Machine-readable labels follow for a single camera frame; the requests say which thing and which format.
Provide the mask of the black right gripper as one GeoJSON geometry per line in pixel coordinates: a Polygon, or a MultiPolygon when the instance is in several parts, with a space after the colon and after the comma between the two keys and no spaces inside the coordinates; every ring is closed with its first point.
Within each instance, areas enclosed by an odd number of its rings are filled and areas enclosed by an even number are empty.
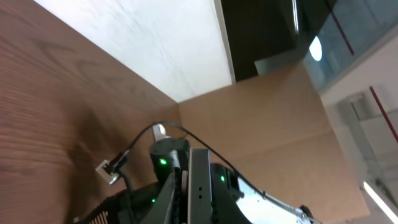
{"type": "Polygon", "coordinates": [[[107,198],[73,224],[170,223],[174,184],[151,184],[132,193],[125,190],[107,198]]]}

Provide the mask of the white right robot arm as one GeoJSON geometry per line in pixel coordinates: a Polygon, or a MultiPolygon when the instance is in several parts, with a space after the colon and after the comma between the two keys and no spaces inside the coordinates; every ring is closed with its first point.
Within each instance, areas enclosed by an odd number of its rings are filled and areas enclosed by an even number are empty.
{"type": "Polygon", "coordinates": [[[186,139],[165,138],[151,145],[157,181],[106,198],[78,223],[250,223],[238,203],[248,199],[239,174],[210,161],[207,148],[186,139]]]}

